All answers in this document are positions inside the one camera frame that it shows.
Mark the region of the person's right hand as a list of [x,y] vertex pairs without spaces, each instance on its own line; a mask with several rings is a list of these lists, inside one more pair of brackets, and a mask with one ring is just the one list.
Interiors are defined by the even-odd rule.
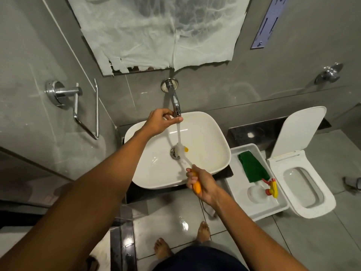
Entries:
[[213,176],[206,170],[199,168],[199,174],[202,185],[202,195],[197,195],[197,197],[210,205],[214,210],[217,210],[219,208],[220,199],[224,195],[225,191],[217,184]]

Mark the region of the person's left hand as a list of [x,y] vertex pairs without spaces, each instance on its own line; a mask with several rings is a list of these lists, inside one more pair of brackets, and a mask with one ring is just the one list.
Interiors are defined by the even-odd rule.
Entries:
[[162,133],[168,127],[176,124],[176,123],[165,123],[164,117],[173,117],[173,111],[168,108],[158,108],[151,111],[147,121],[140,129],[140,132],[146,135],[147,137],[151,138],[153,136]]

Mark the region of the orange handled white brush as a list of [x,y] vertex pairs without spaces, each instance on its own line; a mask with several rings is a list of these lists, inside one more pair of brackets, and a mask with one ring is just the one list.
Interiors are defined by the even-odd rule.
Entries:
[[[178,142],[175,146],[175,153],[180,159],[183,159],[190,167],[192,167],[193,163],[188,158],[189,148],[184,146],[181,142]],[[199,180],[196,181],[195,184],[192,185],[193,191],[199,195],[201,193],[201,183]]]

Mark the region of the chrome wall faucet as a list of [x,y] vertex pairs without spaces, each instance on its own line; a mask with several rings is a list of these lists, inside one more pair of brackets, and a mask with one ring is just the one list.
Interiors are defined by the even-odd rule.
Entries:
[[161,82],[161,90],[168,93],[171,103],[173,105],[173,117],[181,116],[181,107],[176,89],[178,88],[179,82],[175,78],[167,78]]

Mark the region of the person's right forearm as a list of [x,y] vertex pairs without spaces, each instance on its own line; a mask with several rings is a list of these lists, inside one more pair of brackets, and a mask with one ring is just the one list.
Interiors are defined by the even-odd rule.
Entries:
[[218,185],[210,205],[236,243],[253,271],[308,271],[297,259],[264,232]]

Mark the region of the white ceramic sink basin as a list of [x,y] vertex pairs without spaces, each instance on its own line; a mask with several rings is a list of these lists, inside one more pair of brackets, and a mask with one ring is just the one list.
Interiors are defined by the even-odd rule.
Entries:
[[192,164],[210,174],[226,168],[231,160],[228,143],[216,121],[204,112],[182,113],[180,137],[188,148],[184,158],[171,155],[178,143],[178,129],[174,124],[147,143],[132,182],[144,189],[163,189],[186,183],[186,169]]

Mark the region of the white plastic tray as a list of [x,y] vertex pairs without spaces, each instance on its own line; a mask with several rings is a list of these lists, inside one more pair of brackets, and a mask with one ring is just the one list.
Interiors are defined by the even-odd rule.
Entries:
[[270,177],[275,178],[273,172],[271,171],[270,167],[266,162],[265,151],[260,151],[259,148],[252,143],[234,147],[231,149],[230,161],[230,168],[232,169],[233,176],[226,179],[228,188],[233,199],[253,221],[258,221],[260,219],[289,209],[290,203],[287,200],[277,180],[277,198],[267,195],[264,195],[263,199],[260,198],[257,200],[251,200],[249,198],[248,190],[252,189],[253,186],[260,186],[263,189],[269,189],[269,185],[262,180],[255,183],[249,182],[246,173],[244,172],[243,166],[238,159],[238,155],[246,151],[250,151],[253,156],[255,156],[255,158],[260,162],[260,164],[265,168]]

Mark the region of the person's right foot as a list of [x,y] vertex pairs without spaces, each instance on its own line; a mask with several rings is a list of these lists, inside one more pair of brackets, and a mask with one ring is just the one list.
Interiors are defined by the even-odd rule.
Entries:
[[208,242],[210,240],[211,240],[211,238],[210,238],[209,226],[205,221],[203,221],[203,222],[200,223],[200,226],[198,228],[196,241],[199,244],[203,244],[203,243]]

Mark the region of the person's foot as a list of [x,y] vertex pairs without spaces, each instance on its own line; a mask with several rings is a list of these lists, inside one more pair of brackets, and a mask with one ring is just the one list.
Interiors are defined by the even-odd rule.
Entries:
[[171,257],[174,253],[163,238],[158,238],[154,244],[154,251],[158,260],[164,260]]
[[200,226],[198,228],[196,241],[199,244],[203,244],[203,243],[208,242],[210,240],[211,240],[211,238],[210,238],[209,226],[205,221],[203,221],[203,222],[200,223]]

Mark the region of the spray bottle with yellow nozzle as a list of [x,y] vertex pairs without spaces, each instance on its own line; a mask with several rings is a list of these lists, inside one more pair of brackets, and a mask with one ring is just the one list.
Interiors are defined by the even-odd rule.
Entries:
[[266,184],[267,187],[264,187],[262,184],[255,184],[254,186],[249,187],[247,190],[249,200],[255,204],[263,204],[268,201],[269,197],[277,199],[278,187],[276,179],[271,178],[270,180],[266,180],[262,178],[261,182]]

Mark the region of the black stone ledge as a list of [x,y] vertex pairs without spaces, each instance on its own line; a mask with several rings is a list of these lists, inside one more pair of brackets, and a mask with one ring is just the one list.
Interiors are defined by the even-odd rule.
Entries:
[[255,144],[260,151],[271,152],[277,141],[282,125],[288,117],[251,123],[229,128],[226,140],[230,148]]

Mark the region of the white toilet lid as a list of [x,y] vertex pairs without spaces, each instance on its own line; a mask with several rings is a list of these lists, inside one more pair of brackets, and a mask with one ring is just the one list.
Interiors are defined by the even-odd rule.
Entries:
[[310,143],[321,121],[325,117],[327,108],[324,106],[299,110],[284,121],[270,158],[304,150]]

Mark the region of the white toilet bowl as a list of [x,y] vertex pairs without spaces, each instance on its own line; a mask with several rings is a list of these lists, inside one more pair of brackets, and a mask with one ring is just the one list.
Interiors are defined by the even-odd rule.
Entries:
[[277,155],[268,159],[278,186],[289,202],[293,215],[318,218],[336,207],[336,200],[305,155],[304,150]]

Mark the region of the purple wall panel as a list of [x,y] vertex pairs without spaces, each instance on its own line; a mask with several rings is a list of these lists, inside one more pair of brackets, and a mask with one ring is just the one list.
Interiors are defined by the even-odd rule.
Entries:
[[286,7],[288,0],[272,0],[268,10],[264,16],[264,19],[258,29],[255,39],[251,45],[251,50],[263,49],[269,38],[271,37],[274,27],[282,15],[283,10]]

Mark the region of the chrome wall valve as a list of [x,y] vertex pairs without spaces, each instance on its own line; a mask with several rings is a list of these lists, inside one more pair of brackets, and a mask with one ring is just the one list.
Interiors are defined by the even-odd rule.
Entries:
[[330,82],[334,83],[340,79],[340,71],[343,69],[343,63],[335,63],[331,66],[325,67],[323,71],[318,74],[314,80],[315,85]]

